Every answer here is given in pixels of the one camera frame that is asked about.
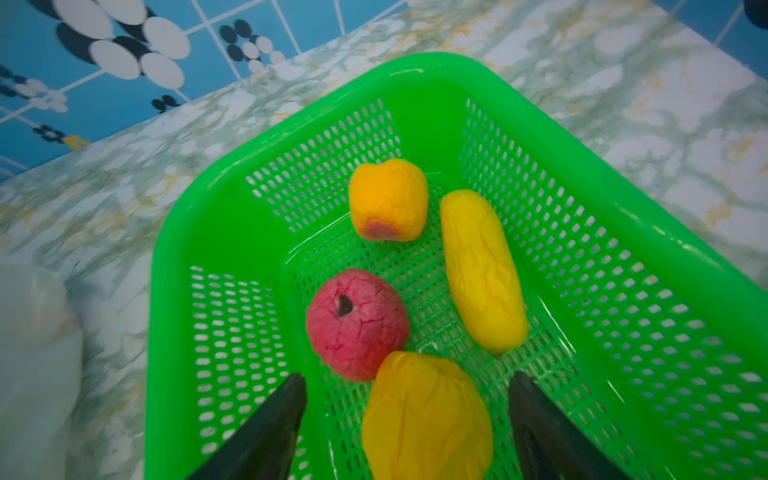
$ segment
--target yellow mango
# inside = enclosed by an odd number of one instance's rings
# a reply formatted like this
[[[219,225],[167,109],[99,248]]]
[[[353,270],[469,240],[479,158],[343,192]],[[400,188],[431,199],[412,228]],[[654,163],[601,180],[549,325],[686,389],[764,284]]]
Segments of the yellow mango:
[[[442,241],[451,296],[467,332],[499,353],[528,336],[520,279],[502,222],[488,201],[457,190],[440,203]]]
[[[491,416],[454,362],[392,352],[362,418],[375,480],[479,480],[493,459]]]
[[[428,203],[424,173],[399,158],[362,164],[349,181],[352,225],[367,240],[416,240],[427,221]]]

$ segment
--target toy fruit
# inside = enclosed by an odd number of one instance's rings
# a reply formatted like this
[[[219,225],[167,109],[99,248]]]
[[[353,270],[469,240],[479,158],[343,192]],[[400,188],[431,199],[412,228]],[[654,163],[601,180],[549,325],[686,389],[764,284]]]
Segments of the toy fruit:
[[[471,190],[440,203],[448,284],[469,335],[499,353],[528,336],[518,271],[493,207]]]
[[[408,341],[406,306],[387,282],[344,270],[325,282],[306,313],[312,349],[350,382],[369,382],[382,361]]]
[[[447,359],[386,357],[362,418],[375,480],[476,480],[491,466],[491,416],[475,384]]]
[[[367,240],[415,240],[424,230],[428,202],[423,172],[399,158],[362,164],[349,181],[352,224]]]

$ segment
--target blue tile wall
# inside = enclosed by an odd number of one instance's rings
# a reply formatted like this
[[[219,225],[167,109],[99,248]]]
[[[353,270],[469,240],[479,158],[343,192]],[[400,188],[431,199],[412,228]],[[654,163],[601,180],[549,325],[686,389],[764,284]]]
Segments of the blue tile wall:
[[[0,0],[0,181],[407,7]]]
[[[768,30],[753,25],[743,0],[653,0],[756,74],[768,78]]]
[[[768,30],[752,25],[744,13],[723,38],[720,48],[756,74],[768,78]]]

